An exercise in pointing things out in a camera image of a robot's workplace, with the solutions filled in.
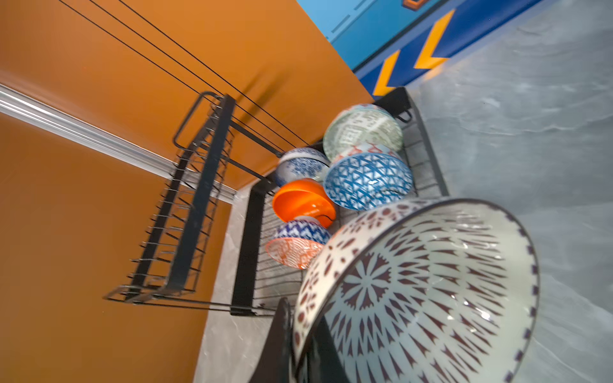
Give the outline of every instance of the orange surface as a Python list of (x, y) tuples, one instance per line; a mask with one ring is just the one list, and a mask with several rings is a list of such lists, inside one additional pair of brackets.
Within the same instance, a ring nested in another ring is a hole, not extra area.
[[(92, 2), (64, 1), (189, 86), (210, 90)], [(118, 0), (96, 2), (222, 93), (236, 97), (277, 134), (304, 145)], [(339, 111), (371, 101), (294, 0), (126, 3), (308, 143), (323, 136)], [(0, 35), (0, 83), (173, 158), (170, 139), (196, 98), (186, 85), (59, 0), (1, 1)], [(282, 150), (292, 147), (244, 113), (237, 116)], [(235, 142), (232, 158), (261, 173), (276, 164), (275, 156), (245, 137)], [(226, 184), (238, 188), (253, 179), (231, 167)]]
[(326, 229), (337, 217), (334, 203), (324, 187), (310, 178), (292, 181), (279, 189), (272, 199), (272, 208), (283, 222), (309, 216), (316, 218)]
[[(0, 382), (191, 383), (206, 311), (102, 299), (140, 255), (164, 180), (0, 114)], [(220, 203), (194, 298), (208, 300)]]

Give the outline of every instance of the ceramic dishware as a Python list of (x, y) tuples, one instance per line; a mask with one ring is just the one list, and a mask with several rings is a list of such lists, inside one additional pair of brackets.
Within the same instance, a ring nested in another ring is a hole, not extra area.
[(383, 153), (349, 155), (352, 146), (330, 168), (324, 181), (326, 194), (336, 204), (352, 210), (368, 210), (404, 198), (413, 188), (413, 174), (405, 163), (384, 145), (373, 146)]
[(362, 142), (383, 144), (398, 151), (402, 147), (402, 131), (394, 117), (384, 110), (356, 105), (332, 121), (324, 135), (324, 152), (333, 159)]
[(534, 247), (506, 210), (410, 200), (362, 213), (311, 261), (294, 315), (301, 364), (325, 319), (349, 382), (510, 382), (538, 308)]
[(283, 222), (298, 216), (310, 216), (325, 228), (330, 227), (337, 217), (334, 204), (323, 186), (309, 178), (290, 182), (279, 189), (272, 200), (272, 208)]
[(284, 186), (292, 181), (311, 178), (323, 182), (328, 173), (328, 165), (312, 158), (291, 158), (280, 163), (275, 170), (276, 184)]
[(310, 158), (330, 165), (328, 158), (323, 153), (313, 148), (296, 148), (288, 150), (279, 158), (279, 164), (294, 158)]
[(266, 252), (285, 266), (306, 269), (329, 239), (330, 233), (317, 219), (301, 216), (279, 227)]

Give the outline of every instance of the orange rimmed bowl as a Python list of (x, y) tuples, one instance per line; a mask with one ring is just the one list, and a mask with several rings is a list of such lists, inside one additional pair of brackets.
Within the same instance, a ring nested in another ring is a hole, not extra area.
[(309, 216), (316, 218), (326, 229), (337, 217), (334, 203), (324, 187), (309, 178), (290, 182), (279, 189), (272, 200), (272, 208), (283, 222)]

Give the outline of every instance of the metal strip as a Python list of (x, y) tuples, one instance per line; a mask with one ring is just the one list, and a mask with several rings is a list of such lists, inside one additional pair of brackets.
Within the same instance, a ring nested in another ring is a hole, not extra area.
[[(175, 163), (152, 151), (36, 101), (0, 84), (0, 112), (104, 153), (147, 172), (171, 179)], [(199, 175), (186, 176), (196, 180)], [(219, 199), (233, 203), (236, 190), (221, 185)]]

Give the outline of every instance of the orange wall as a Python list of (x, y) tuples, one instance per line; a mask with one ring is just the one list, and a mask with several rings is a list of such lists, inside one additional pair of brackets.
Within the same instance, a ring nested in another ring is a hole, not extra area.
[[(0, 132), (0, 381), (191, 382), (205, 311), (101, 298), (128, 281), (164, 180), (2, 114)], [(210, 298), (229, 212), (194, 298)]]
[[(94, 4), (64, 0), (198, 91), (209, 87)], [(118, 0), (96, 0), (110, 13), (224, 93), (216, 78)], [(126, 3), (186, 47), (286, 126), (312, 143), (343, 108), (370, 95), (295, 0)], [(170, 142), (196, 94), (58, 0), (0, 1), (0, 83), (171, 158)], [(304, 145), (246, 99), (239, 104), (296, 146)], [(237, 116), (283, 150), (291, 148), (257, 121)], [(276, 157), (239, 137), (232, 158), (272, 169)], [(233, 168), (226, 183), (251, 176)]]

